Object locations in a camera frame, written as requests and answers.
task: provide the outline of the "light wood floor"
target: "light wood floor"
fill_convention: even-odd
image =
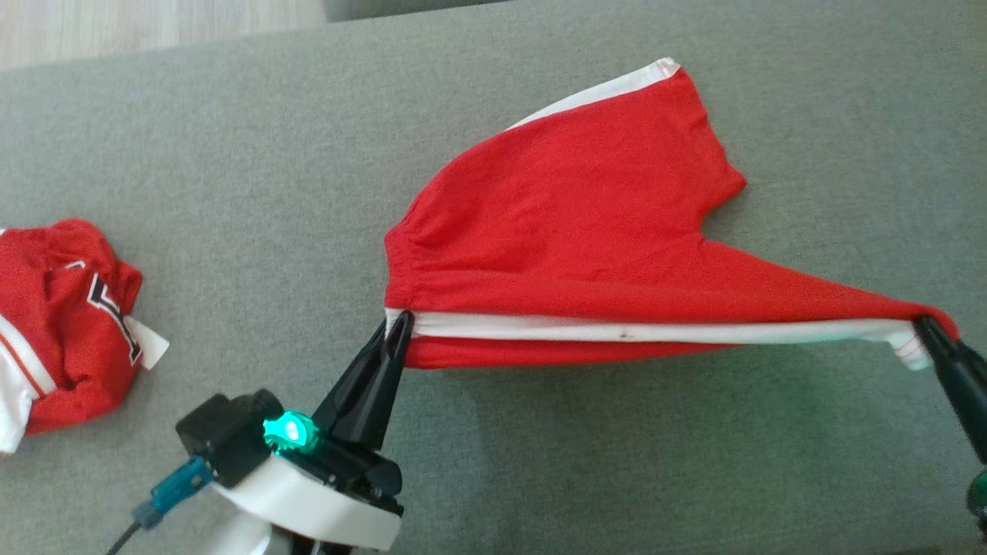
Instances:
[[[0,0],[0,71],[326,22],[324,0]]]

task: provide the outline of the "blue connector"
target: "blue connector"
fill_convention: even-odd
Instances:
[[[189,459],[151,490],[151,499],[138,505],[130,512],[142,528],[151,529],[171,509],[182,501],[197,494],[212,481],[212,469],[205,459],[197,456]]]

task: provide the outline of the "red garment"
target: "red garment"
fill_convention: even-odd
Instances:
[[[140,272],[116,258],[99,229],[77,219],[3,231],[0,261],[0,372],[8,384],[30,383],[27,432],[91,420],[119,405],[141,356],[123,321]],[[23,397],[3,401],[23,404]],[[0,443],[6,435],[16,446],[18,418],[8,414]]]
[[[653,77],[659,69],[664,74]],[[653,79],[639,87],[642,75],[631,76],[644,71]],[[625,89],[639,88],[612,94],[622,79],[630,82]],[[561,103],[586,101],[574,108],[536,115],[470,148],[424,188],[386,237],[389,309],[560,317],[579,326],[910,321],[929,314],[956,334],[936,308],[708,241],[703,218],[745,181],[674,61],[595,89],[602,92]],[[412,341],[408,365],[594,362],[720,347],[619,335],[538,337],[545,336],[478,339],[446,326]],[[896,338],[889,341],[902,355],[909,340]]]

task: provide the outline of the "gray couch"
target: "gray couch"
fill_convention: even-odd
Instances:
[[[929,302],[987,348],[982,4],[512,2],[0,74],[0,222],[81,216],[172,341],[0,462],[0,552],[102,553],[213,392],[311,410],[382,317],[384,232],[453,156],[672,55],[747,191],[709,236]],[[931,372],[863,343],[410,371],[395,553],[875,553],[968,541]],[[124,553],[194,553],[203,495]]]

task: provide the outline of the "teal light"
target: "teal light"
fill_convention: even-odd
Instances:
[[[264,441],[275,452],[295,449],[308,453],[319,441],[319,428],[302,413],[285,411],[276,420],[264,421]]]

